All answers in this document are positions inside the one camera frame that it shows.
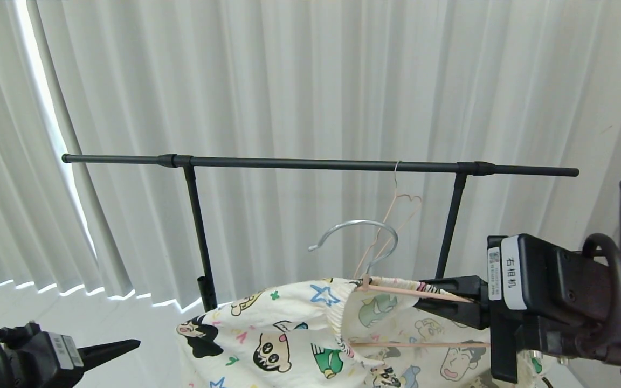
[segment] cartoon print shirt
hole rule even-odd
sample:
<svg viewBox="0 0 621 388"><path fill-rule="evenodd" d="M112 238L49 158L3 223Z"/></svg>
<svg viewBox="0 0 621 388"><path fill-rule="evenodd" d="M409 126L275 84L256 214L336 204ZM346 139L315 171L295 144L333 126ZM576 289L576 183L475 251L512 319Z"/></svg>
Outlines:
<svg viewBox="0 0 621 388"><path fill-rule="evenodd" d="M371 284L446 293L392 278ZM412 307L418 298L356 290L340 278L273 287L177 327L184 387L508 388L490 377L488 331ZM361 347L357 342L463 342L455 348ZM520 383L533 386L533 363Z"/></svg>

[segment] black clothing rack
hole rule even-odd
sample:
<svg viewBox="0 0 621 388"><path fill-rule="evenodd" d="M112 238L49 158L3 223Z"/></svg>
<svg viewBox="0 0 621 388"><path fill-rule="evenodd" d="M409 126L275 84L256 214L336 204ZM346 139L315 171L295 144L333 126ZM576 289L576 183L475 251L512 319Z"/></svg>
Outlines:
<svg viewBox="0 0 621 388"><path fill-rule="evenodd" d="M564 167L530 167L529 165L495 165L488 162L379 162L369 160L312 160L312 159L264 159L246 157L197 157L190 155L167 154L160 156L103 156L103 155L69 155L64 154L61 160L65 163L111 163L111 164L157 164L163 167L183 169L185 181L188 185L190 205L195 221L196 237L200 248L204 276L198 278L198 287L203 300L205 311L217 307L215 282L212 277L210 255L208 253L205 226L200 209L198 188L195 182L195 167L241 167L257 169L305 169L305 170L362 170L362 171L404 171L404 172L449 172L456 174L454 191L449 206L447 223L440 248L436 279L444 277L447 257L454 235L454 226L457 222L461 194L466 186L469 175L545 175L557 177L576 177L578 169Z"/></svg>

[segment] white label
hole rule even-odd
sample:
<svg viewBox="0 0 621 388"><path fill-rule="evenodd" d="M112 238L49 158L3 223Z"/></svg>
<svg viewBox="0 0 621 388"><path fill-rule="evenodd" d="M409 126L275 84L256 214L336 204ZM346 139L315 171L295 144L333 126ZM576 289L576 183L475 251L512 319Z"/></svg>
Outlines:
<svg viewBox="0 0 621 388"><path fill-rule="evenodd" d="M73 338L69 336L61 336L64 339L64 344L66 344L66 349L68 350L68 355L71 356L71 361L75 366L79 366L83 368L83 359L81 358L80 353L78 353L78 349L76 349L76 344L73 342Z"/></svg>
<svg viewBox="0 0 621 388"><path fill-rule="evenodd" d="M488 299L502 300L502 271L500 248L488 249Z"/></svg>
<svg viewBox="0 0 621 388"><path fill-rule="evenodd" d="M522 287L522 274L519 264L519 236L512 236L502 241L502 289L505 304L510 310L526 310Z"/></svg>
<svg viewBox="0 0 621 388"><path fill-rule="evenodd" d="M50 335L50 340L52 341L52 347L54 347L54 351L57 354L57 359L59 360L59 367L62 369L73 369L73 363L71 361L71 356L68 355L68 351L66 349L66 345L64 345L64 339L60 334L55 333L47 333Z"/></svg>

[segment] blue star print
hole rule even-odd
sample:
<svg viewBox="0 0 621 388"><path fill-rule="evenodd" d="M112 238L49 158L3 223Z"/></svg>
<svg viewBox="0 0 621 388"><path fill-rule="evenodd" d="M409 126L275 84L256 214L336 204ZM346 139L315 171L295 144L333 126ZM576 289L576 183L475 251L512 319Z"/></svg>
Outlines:
<svg viewBox="0 0 621 388"><path fill-rule="evenodd" d="M328 307L332 306L333 303L339 303L340 300L332 295L330 287L319 287L316 285L310 285L313 290L316 290L316 294L311 297L311 302L325 302Z"/></svg>
<svg viewBox="0 0 621 388"><path fill-rule="evenodd" d="M224 386L224 377L220 378L216 383L214 381L210 381L210 388L226 388L226 386Z"/></svg>

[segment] silver metal hook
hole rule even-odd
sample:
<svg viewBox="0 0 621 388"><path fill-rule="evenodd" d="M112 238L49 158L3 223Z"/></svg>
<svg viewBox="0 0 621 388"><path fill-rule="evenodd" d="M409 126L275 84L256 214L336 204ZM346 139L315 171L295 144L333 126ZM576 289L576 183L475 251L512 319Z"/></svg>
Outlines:
<svg viewBox="0 0 621 388"><path fill-rule="evenodd" d="M325 243L325 240L327 240L327 238L330 237L332 233L335 233L341 228L346 228L347 226L352 226L352 225L362 225L362 224L377 226L379 228L385 229L386 231L390 233L390 235L392 235L392 240L394 241L394 243L392 243L392 248L390 248L389 251L387 251L386 253L383 253L381 256L375 258L372 262L368 264L368 268L365 270L365 273L370 273L370 268L372 268L372 266L386 259L387 257L389 257L389 255L392 254L392 252L395 251L395 249L397 248L397 242L399 241L399 237L397 236L397 231L395 231L394 228L392 228L392 226L389 226L384 223L380 223L380 221L373 221L372 219L352 219L352 221L346 221L345 223L335 225L331 227L330 229L328 229L325 232L325 234L322 235L322 237L320 238L320 240L318 241L316 245L309 246L308 251L311 252L311 251L314 251L320 248Z"/></svg>

